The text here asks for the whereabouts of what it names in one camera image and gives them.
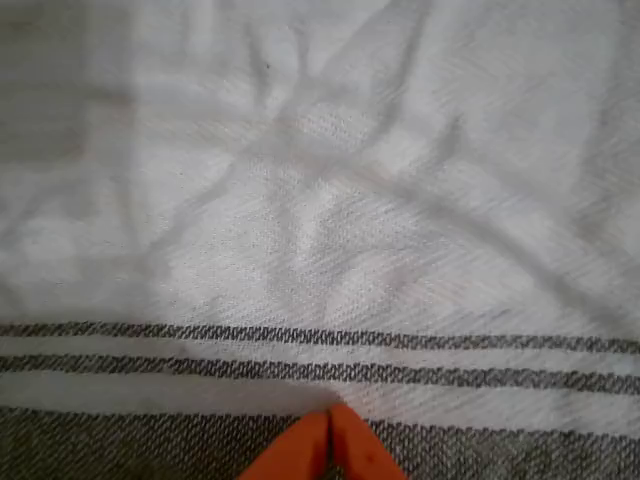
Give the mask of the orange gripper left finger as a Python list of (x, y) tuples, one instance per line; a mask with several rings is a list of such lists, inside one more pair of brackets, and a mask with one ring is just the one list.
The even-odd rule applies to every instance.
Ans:
[(328, 447), (328, 414), (307, 414), (273, 440), (239, 479), (319, 479), (329, 464)]

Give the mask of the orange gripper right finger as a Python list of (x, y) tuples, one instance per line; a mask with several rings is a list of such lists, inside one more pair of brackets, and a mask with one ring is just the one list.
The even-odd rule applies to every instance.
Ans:
[(402, 480), (407, 476), (369, 425), (349, 406), (329, 410), (332, 457), (346, 479)]

